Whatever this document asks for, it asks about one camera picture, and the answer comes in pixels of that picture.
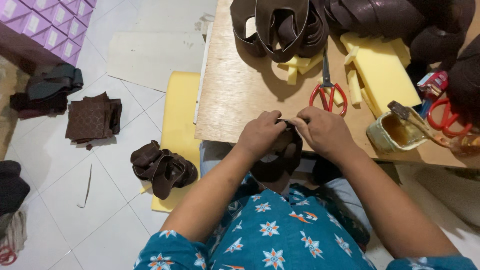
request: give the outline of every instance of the plywood board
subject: plywood board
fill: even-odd
[[[200,32],[116,32],[108,48],[109,76],[166,92],[172,71],[200,72]]]
[[[322,76],[322,63],[304,75],[298,74],[297,85],[288,86],[287,71],[277,67],[268,57],[255,58],[241,46],[236,46],[230,18],[232,0],[219,0],[208,52],[208,59],[200,98],[195,138],[223,142],[237,142],[246,123],[266,110],[280,110],[282,118],[289,119],[308,106],[316,79]],[[475,35],[480,29],[469,32]],[[347,52],[338,37],[328,39],[328,58],[331,81],[339,83],[348,98],[345,121],[355,142],[372,158],[396,161],[416,161],[458,167],[480,167],[480,158],[457,159],[448,149],[433,142],[419,148],[396,154],[377,152],[368,140],[365,130],[375,121],[365,104],[352,106],[344,65]],[[314,106],[321,107],[320,99]],[[339,113],[341,108],[334,108]],[[304,143],[304,150],[312,149]]]

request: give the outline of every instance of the yellow foam strip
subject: yellow foam strip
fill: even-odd
[[[198,179],[200,178],[199,145],[201,140],[194,138],[193,115],[199,83],[200,73],[174,71],[170,75],[165,96],[160,143],[160,149],[170,149],[191,161],[197,167]],[[152,209],[171,212],[194,184],[195,182],[183,188],[172,188],[170,195],[165,200],[153,196]]]
[[[408,107],[421,104],[415,87],[390,43],[384,43],[379,38],[359,38],[352,32],[343,34],[340,41],[349,52],[355,46],[359,47],[353,62],[379,113],[390,111],[387,105],[392,100]]]

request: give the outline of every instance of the brown patterned leather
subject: brown patterned leather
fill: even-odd
[[[198,177],[193,163],[168,149],[160,150],[154,140],[134,151],[130,162],[135,176],[152,182],[154,195],[162,200],[170,195],[172,188],[189,185]]]
[[[104,92],[96,97],[84,97],[68,105],[65,138],[76,143],[110,138],[120,132],[120,99],[109,99]]]

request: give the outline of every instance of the red-handled scissors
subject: red-handled scissors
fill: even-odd
[[[317,94],[320,92],[320,98],[322,99],[322,105],[324,107],[324,110],[327,110],[329,112],[332,112],[333,109],[333,97],[335,95],[335,90],[338,90],[340,94],[342,95],[343,98],[343,110],[340,113],[340,115],[344,115],[347,113],[347,96],[345,96],[345,93],[343,92],[342,88],[338,84],[333,85],[330,82],[330,69],[328,67],[328,56],[327,56],[327,47],[325,46],[324,49],[324,83],[318,84],[315,89],[312,92],[312,95],[310,96],[310,106],[313,106],[313,101],[315,100],[315,97]],[[327,104],[327,99],[325,97],[325,87],[330,87],[330,101]]]
[[[444,114],[442,116],[442,121],[440,122],[440,124],[437,124],[432,118],[432,111],[436,107],[438,107],[440,105],[443,105],[443,104],[446,104],[446,105],[445,105],[445,109],[444,109]],[[455,131],[450,130],[450,126],[453,123],[455,123],[455,121],[460,116],[458,113],[452,113],[452,116],[449,118],[451,111],[452,111],[452,104],[450,103],[449,98],[444,98],[444,99],[437,100],[436,102],[434,102],[432,104],[432,106],[428,110],[428,113],[427,113],[428,123],[430,124],[430,126],[432,126],[433,129],[441,130],[443,132],[443,134],[445,136],[448,136],[448,137],[455,137],[455,136],[460,136],[460,135],[467,134],[470,131],[470,129],[472,128],[472,123],[471,122],[467,122],[467,124],[465,125],[465,128],[462,131],[455,132]]]

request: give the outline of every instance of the yellow foam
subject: yellow foam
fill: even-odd
[[[312,67],[316,66],[320,61],[324,59],[324,49],[322,49],[317,55],[310,59],[310,63],[306,67],[299,67],[300,74],[307,73]]]
[[[357,72],[351,70],[347,74],[348,79],[348,88],[350,89],[350,99],[352,104],[359,104],[361,102],[361,92],[360,92],[360,84],[357,78]]]
[[[297,84],[297,72],[298,68],[295,66],[288,66],[288,80],[287,84],[289,86],[294,86]]]
[[[199,145],[201,140],[194,138],[193,116],[199,83],[200,73],[174,71],[170,75],[165,96],[160,143],[160,149],[170,149],[191,161],[197,167],[198,179],[200,178]],[[165,200],[153,196],[151,208],[157,211],[171,212],[194,184],[195,182],[183,188],[172,188],[170,195]]]
[[[306,67],[310,63],[310,58],[302,58],[295,54],[288,62],[281,63],[281,65]]]
[[[390,44],[392,44],[392,47],[398,55],[400,62],[402,62],[403,67],[407,68],[407,66],[410,65],[411,58],[410,54],[407,51],[407,47],[405,47],[405,44],[403,44],[402,39],[397,38],[395,40],[392,40],[390,41]]]
[[[355,46],[359,46],[353,62],[366,86],[372,105],[379,113],[390,111],[387,105],[392,100],[408,107],[421,104],[405,68],[390,43],[384,43],[379,38],[359,38],[352,32],[343,34],[340,41],[349,52]]]

